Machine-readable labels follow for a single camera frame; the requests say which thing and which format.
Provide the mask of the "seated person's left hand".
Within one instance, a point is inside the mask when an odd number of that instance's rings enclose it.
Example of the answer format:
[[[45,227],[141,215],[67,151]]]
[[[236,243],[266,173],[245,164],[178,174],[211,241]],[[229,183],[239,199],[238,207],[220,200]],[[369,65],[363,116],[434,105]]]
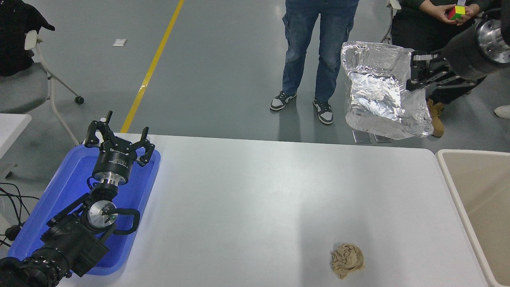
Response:
[[[477,4],[470,4],[467,6],[464,6],[465,14],[461,15],[461,18],[456,19],[457,26],[461,26],[471,20],[472,18],[475,18],[480,12],[481,8]]]

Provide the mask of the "seated person's right hand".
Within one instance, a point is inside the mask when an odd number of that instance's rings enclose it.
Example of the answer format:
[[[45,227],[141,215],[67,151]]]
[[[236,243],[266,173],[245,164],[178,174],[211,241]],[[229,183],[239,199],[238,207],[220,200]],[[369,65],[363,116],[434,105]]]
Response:
[[[434,5],[430,0],[424,0],[421,5],[419,5],[419,10],[430,15],[431,17],[439,20],[445,24],[456,24],[455,20],[450,20],[447,16],[448,10],[454,8],[456,4],[450,5]]]

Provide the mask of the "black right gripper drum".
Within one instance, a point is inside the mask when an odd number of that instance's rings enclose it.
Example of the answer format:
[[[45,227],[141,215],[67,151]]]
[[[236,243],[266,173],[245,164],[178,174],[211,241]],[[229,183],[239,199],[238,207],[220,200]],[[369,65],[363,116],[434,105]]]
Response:
[[[456,75],[477,80],[502,68],[501,42],[499,24],[478,24],[452,38],[441,54]]]

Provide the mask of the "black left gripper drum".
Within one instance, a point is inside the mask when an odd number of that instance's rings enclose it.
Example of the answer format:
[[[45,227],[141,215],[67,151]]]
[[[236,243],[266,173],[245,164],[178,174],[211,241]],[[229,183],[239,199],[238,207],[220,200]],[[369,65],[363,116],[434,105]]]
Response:
[[[111,142],[102,142],[100,145],[100,154],[97,158],[95,167],[92,171],[94,178],[99,179],[101,174],[114,173],[124,179],[128,179],[133,162],[138,155],[135,151],[126,151],[117,149],[117,146]]]

